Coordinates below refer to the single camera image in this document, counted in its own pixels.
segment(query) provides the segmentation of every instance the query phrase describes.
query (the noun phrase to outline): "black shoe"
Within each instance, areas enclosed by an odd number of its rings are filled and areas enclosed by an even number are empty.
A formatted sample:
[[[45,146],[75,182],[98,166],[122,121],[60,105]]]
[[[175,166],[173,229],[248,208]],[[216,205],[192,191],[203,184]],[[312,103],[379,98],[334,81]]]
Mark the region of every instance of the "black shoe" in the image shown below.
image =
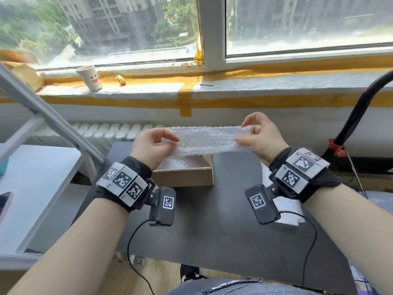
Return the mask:
[[[180,278],[183,278],[183,276],[189,274],[199,274],[199,267],[196,266],[190,266],[190,265],[180,265]]]

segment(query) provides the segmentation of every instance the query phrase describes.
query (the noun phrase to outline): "person's left arm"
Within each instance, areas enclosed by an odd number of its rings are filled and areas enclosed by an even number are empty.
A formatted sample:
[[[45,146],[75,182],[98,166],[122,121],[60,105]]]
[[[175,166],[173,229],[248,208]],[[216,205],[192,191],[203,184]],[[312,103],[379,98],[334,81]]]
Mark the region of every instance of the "person's left arm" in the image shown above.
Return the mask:
[[[162,138],[172,143],[162,143]],[[179,138],[167,129],[154,128],[138,136],[131,156],[155,170],[178,141]],[[94,199],[9,294],[97,293],[128,217],[128,212],[119,204]]]

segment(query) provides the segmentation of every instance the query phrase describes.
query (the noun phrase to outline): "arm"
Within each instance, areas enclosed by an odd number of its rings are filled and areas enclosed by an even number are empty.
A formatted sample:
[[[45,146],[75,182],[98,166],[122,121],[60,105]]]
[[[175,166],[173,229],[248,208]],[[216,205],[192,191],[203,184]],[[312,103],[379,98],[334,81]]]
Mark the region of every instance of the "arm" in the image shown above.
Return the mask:
[[[267,166],[285,148],[276,125],[260,112],[244,120],[253,122],[251,135],[236,138]],[[381,294],[391,294],[393,275],[393,215],[377,207],[345,185],[321,188],[305,203],[348,260]]]
[[[155,128],[135,140],[131,156],[152,170],[178,142],[167,129]],[[128,219],[127,211],[107,199],[94,199],[80,218],[19,280],[9,294],[97,293]]]

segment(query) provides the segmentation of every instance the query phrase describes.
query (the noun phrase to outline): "hand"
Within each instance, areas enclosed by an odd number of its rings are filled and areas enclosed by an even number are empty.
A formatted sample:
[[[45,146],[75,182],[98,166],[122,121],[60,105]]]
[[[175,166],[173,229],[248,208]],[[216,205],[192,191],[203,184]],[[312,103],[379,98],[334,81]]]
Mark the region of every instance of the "hand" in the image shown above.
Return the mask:
[[[163,143],[161,139],[171,142]],[[180,139],[165,128],[152,128],[140,133],[132,145],[131,156],[138,159],[154,171],[165,157],[176,148]]]
[[[273,159],[289,146],[283,140],[276,125],[264,113],[255,112],[248,115],[244,119],[242,127],[250,125],[253,122],[257,122],[260,125],[251,127],[251,135],[235,138],[235,141],[241,145],[251,147],[253,153],[266,166],[269,166]]]

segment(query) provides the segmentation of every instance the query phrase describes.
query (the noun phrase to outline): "wooden floor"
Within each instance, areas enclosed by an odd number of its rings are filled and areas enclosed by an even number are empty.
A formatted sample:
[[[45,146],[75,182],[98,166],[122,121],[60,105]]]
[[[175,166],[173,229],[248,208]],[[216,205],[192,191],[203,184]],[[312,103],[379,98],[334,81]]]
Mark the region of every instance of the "wooden floor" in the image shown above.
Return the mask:
[[[155,295],[164,295],[180,284],[180,264],[147,258],[142,274]],[[0,295],[5,295],[22,277],[24,271],[0,271]],[[240,275],[201,269],[209,278],[242,278]],[[112,264],[106,273],[99,295],[151,295],[147,283],[128,264]]]

